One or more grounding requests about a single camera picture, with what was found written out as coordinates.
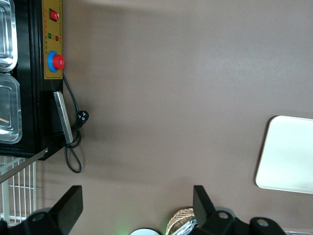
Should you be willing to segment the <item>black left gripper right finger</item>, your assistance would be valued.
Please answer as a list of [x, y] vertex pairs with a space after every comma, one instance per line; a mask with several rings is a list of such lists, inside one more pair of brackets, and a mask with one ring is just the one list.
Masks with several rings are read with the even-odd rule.
[[211, 199], [201, 185], [193, 189], [193, 211], [198, 226], [194, 235], [230, 235], [234, 230], [235, 219], [225, 210], [216, 210]]

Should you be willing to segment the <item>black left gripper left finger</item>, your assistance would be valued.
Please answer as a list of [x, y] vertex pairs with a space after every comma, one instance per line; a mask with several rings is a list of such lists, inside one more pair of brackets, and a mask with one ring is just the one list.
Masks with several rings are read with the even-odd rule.
[[81, 186], [71, 186], [50, 209], [31, 214], [21, 224], [11, 227], [11, 235], [68, 235], [83, 211]]

